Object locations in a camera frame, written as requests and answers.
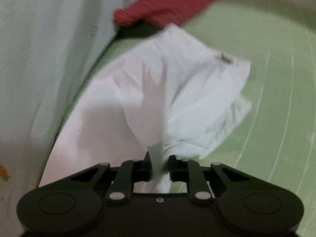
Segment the white cloth garment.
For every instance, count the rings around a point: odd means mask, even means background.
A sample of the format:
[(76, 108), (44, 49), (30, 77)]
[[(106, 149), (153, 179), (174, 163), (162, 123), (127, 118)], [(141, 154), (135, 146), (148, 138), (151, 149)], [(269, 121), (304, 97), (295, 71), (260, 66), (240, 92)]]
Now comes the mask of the white cloth garment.
[(150, 155), (141, 193), (167, 193), (170, 156), (203, 159), (244, 120), (251, 63), (168, 25), (93, 76), (64, 124), (41, 185), (101, 162), (120, 166)]

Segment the red cloth garment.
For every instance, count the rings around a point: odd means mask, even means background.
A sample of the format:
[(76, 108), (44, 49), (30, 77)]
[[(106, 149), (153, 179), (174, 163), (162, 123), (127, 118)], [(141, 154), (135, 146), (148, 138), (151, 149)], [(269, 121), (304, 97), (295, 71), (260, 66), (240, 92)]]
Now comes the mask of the red cloth garment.
[(114, 12), (114, 23), (127, 27), (138, 21), (164, 28), (181, 25), (195, 17), (216, 0), (137, 0)]

